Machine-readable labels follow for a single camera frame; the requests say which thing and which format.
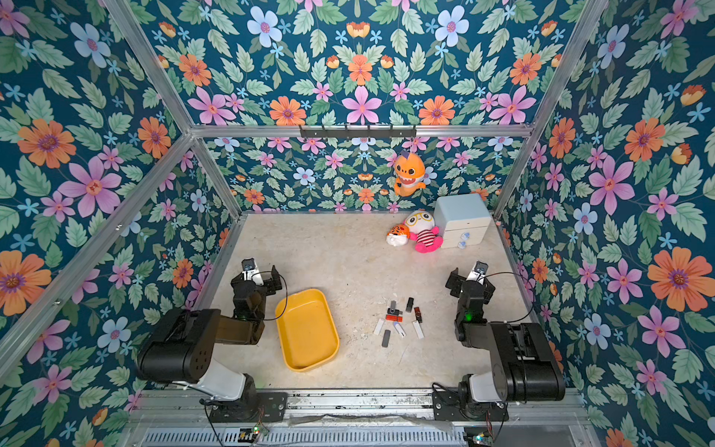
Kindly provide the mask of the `white usb stick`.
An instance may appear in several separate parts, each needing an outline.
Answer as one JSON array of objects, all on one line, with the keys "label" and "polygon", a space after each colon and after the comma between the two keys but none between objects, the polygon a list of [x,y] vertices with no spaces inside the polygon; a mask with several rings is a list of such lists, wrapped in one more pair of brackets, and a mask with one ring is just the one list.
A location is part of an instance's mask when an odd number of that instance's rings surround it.
[{"label": "white usb stick", "polygon": [[413,322],[413,329],[415,330],[415,333],[419,339],[424,339],[424,331],[422,329],[421,323],[417,320]]},{"label": "white usb stick", "polygon": [[381,333],[381,331],[383,330],[384,325],[385,325],[385,320],[383,318],[380,318],[375,325],[374,334],[379,335]]}]

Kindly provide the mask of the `black swivel usb drive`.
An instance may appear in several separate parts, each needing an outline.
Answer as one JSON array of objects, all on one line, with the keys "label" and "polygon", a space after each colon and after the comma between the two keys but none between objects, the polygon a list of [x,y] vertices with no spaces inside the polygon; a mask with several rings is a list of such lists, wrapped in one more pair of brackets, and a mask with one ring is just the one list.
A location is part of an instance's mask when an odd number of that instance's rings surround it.
[{"label": "black swivel usb drive", "polygon": [[391,316],[395,316],[395,317],[398,317],[398,316],[400,316],[400,315],[402,314],[402,311],[399,310],[399,309],[397,309],[397,302],[396,302],[396,301],[392,301],[392,302],[390,303],[390,307],[389,307],[388,310],[387,310],[387,314],[389,314],[389,315],[391,315]]}]

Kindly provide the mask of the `dark grey usb stick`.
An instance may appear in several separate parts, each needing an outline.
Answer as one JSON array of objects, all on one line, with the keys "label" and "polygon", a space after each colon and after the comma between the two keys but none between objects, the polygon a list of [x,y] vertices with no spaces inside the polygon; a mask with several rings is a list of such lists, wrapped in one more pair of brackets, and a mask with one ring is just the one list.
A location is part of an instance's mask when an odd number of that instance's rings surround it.
[{"label": "dark grey usb stick", "polygon": [[382,348],[387,348],[389,346],[390,337],[391,337],[391,331],[385,330],[384,334],[383,334],[382,342],[381,342]]}]

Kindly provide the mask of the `dark red usb drive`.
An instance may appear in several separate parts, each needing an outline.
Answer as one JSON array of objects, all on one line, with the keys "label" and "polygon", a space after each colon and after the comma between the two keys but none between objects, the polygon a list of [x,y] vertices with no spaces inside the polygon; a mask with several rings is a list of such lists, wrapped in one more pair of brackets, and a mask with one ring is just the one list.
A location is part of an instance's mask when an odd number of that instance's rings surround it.
[{"label": "dark red usb drive", "polygon": [[421,313],[420,308],[419,308],[419,307],[415,307],[415,308],[413,309],[413,313],[414,313],[414,316],[415,316],[416,321],[421,324],[421,323],[423,322],[423,317],[422,317],[422,313]]}]

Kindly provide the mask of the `white capped usb drive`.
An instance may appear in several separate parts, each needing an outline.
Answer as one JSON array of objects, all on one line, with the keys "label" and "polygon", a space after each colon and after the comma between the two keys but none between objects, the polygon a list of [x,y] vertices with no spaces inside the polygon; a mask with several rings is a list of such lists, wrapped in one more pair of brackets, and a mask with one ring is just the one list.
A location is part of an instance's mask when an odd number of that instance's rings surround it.
[{"label": "white capped usb drive", "polygon": [[402,337],[402,338],[406,337],[405,330],[399,322],[394,322],[393,326],[400,337]]}]

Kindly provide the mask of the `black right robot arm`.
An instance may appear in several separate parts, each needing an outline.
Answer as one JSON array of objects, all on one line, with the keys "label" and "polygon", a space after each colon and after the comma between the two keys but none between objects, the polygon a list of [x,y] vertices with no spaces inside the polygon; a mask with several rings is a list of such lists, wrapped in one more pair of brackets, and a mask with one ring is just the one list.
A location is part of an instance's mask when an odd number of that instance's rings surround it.
[{"label": "black right robot arm", "polygon": [[457,299],[454,332],[465,348],[485,350],[491,370],[467,374],[457,388],[462,407],[508,402],[558,402],[566,394],[559,362],[543,328],[520,320],[489,321],[484,307],[495,296],[486,265],[464,277],[452,270],[445,288]]}]

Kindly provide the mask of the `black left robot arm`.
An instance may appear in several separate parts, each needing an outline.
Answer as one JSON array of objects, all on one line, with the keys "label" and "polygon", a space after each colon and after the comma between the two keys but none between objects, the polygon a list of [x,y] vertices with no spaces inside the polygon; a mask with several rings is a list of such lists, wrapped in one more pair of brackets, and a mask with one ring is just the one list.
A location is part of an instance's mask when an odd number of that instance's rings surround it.
[{"label": "black left robot arm", "polygon": [[231,287],[234,313],[230,317],[216,308],[177,308],[166,313],[137,356],[139,378],[195,389],[211,402],[254,402],[254,379],[214,359],[214,349],[217,345],[257,345],[270,321],[267,298],[287,285],[277,268],[272,268],[243,270],[231,280]]}]

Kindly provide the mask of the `yellow plastic storage tray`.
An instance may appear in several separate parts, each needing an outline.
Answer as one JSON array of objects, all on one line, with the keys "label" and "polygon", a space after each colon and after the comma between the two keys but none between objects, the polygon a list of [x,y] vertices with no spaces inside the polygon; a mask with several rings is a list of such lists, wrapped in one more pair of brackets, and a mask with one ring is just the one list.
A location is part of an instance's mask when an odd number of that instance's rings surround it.
[{"label": "yellow plastic storage tray", "polygon": [[283,359],[290,370],[305,373],[337,355],[340,337],[321,290],[289,295],[277,304],[275,317]]}]

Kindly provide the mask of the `white mini drawer cabinet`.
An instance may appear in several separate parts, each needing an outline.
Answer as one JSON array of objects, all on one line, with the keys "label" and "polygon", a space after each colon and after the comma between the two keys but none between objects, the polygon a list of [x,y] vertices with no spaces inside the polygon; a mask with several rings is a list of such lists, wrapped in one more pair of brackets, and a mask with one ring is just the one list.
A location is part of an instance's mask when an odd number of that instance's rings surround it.
[{"label": "white mini drawer cabinet", "polygon": [[465,249],[482,242],[493,218],[478,194],[439,197],[435,223],[443,249]]}]

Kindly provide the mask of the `white pink striped plush doll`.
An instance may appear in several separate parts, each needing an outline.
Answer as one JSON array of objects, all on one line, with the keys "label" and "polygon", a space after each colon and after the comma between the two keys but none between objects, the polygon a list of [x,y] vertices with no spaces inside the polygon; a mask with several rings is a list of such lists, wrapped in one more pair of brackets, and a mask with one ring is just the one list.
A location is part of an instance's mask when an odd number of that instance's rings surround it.
[{"label": "white pink striped plush doll", "polygon": [[415,251],[425,254],[441,248],[443,237],[439,234],[439,227],[429,212],[425,210],[413,212],[403,223],[409,229],[409,239],[415,243]]}]

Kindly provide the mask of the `small tiger plush toy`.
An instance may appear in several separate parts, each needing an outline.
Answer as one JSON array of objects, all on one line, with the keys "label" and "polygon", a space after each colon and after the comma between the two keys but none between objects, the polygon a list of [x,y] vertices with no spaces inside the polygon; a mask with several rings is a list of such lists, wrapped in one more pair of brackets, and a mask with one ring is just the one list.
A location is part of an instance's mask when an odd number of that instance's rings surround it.
[{"label": "small tiger plush toy", "polygon": [[400,223],[389,230],[385,240],[392,247],[405,246],[411,240],[411,231],[407,225]]}]

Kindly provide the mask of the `orange dinosaur plush toy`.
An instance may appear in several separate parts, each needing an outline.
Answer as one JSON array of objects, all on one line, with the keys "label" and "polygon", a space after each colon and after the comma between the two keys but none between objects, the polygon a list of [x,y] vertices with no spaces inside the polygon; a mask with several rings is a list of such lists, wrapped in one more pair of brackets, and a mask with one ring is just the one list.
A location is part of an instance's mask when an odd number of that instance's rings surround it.
[{"label": "orange dinosaur plush toy", "polygon": [[426,188],[426,166],[415,153],[403,151],[395,160],[395,193],[400,197],[411,197],[416,191]]}]

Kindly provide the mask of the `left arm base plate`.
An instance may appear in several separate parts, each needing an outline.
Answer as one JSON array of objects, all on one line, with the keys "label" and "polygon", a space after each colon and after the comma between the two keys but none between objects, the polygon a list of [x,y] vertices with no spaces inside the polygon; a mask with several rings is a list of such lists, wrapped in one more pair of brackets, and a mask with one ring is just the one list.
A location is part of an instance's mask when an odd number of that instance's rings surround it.
[{"label": "left arm base plate", "polygon": [[285,392],[251,392],[234,402],[212,403],[209,420],[213,424],[281,422],[287,400]]}]

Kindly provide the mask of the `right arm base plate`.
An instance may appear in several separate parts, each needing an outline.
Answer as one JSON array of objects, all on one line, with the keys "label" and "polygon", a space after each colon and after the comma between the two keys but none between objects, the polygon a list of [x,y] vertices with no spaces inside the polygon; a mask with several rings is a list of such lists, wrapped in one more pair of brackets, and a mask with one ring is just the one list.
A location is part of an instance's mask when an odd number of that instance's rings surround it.
[{"label": "right arm base plate", "polygon": [[431,384],[433,415],[444,422],[506,422],[508,408],[501,402],[476,402],[467,386],[456,389],[440,383]]}]

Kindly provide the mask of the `black wall hook rail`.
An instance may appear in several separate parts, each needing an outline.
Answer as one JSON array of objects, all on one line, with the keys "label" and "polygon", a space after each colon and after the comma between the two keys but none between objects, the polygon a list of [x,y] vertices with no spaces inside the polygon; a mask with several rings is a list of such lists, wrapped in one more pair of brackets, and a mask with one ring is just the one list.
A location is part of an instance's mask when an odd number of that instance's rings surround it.
[{"label": "black wall hook rail", "polygon": [[346,140],[352,138],[413,138],[417,136],[417,126],[300,126],[301,138],[321,138]]}]

